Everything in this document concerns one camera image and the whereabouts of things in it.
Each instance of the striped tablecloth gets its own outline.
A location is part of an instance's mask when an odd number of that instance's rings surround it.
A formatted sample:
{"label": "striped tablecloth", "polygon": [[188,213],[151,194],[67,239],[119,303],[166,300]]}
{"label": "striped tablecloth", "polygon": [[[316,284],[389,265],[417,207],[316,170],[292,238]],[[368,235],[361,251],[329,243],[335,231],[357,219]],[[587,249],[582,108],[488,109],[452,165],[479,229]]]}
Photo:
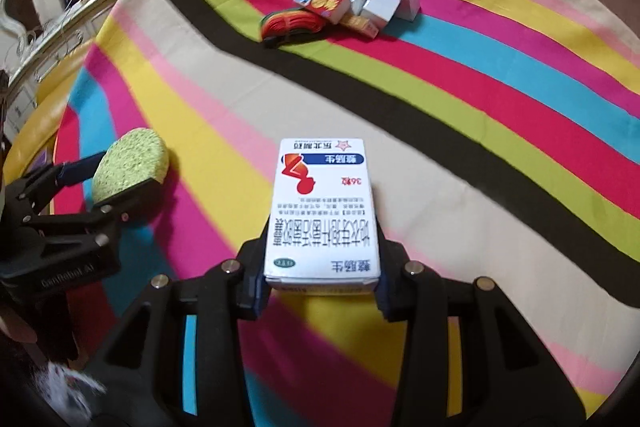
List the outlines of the striped tablecloth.
{"label": "striped tablecloth", "polygon": [[[371,42],[264,49],[260,19],[290,6],[116,4],[56,161],[150,126],[172,169],[122,272],[70,295],[79,340],[94,350],[153,275],[198,276],[257,237],[283,137],[356,136],[386,235],[446,277],[496,279],[593,412],[640,347],[639,39],[597,0],[421,0]],[[90,204],[89,183],[55,204]],[[387,425],[404,326],[372,299],[277,295],[241,336],[260,427]]]}

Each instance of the human hand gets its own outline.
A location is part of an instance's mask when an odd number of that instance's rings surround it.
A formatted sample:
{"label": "human hand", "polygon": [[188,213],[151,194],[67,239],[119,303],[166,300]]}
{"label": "human hand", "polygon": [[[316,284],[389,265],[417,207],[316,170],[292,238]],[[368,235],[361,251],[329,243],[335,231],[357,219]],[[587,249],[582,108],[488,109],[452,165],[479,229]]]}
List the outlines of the human hand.
{"label": "human hand", "polygon": [[14,310],[4,304],[0,304],[0,331],[20,343],[34,344],[38,340],[33,328]]}

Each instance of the green sponge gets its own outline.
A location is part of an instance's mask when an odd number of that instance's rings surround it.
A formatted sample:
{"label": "green sponge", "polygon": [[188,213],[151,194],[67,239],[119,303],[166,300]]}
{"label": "green sponge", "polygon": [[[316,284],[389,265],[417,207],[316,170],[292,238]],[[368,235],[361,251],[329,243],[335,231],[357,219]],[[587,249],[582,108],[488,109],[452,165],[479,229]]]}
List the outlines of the green sponge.
{"label": "green sponge", "polygon": [[100,161],[92,182],[94,203],[149,178],[162,183],[168,170],[169,152],[158,133],[133,129],[114,142]]}

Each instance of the black stripe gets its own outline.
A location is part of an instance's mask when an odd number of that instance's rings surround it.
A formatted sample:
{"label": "black stripe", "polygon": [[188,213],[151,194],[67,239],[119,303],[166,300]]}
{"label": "black stripe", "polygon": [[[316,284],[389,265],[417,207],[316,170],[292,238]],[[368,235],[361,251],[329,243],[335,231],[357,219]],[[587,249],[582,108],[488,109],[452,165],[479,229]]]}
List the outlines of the black stripe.
{"label": "black stripe", "polygon": [[611,296],[640,307],[640,263],[479,143],[348,74],[282,50],[265,49],[236,32],[205,0],[169,1],[215,47],[338,103],[414,147],[538,232]]}

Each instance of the red rope bundle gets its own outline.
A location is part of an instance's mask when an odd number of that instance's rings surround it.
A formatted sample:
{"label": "red rope bundle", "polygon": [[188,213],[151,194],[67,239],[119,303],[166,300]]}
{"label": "red rope bundle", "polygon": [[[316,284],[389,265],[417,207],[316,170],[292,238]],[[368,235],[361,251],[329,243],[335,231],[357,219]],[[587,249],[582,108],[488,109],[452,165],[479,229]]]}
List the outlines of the red rope bundle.
{"label": "red rope bundle", "polygon": [[302,8],[291,8],[265,16],[260,30],[263,41],[276,38],[280,43],[289,42],[295,35],[318,33],[325,25],[326,20],[321,16]]}

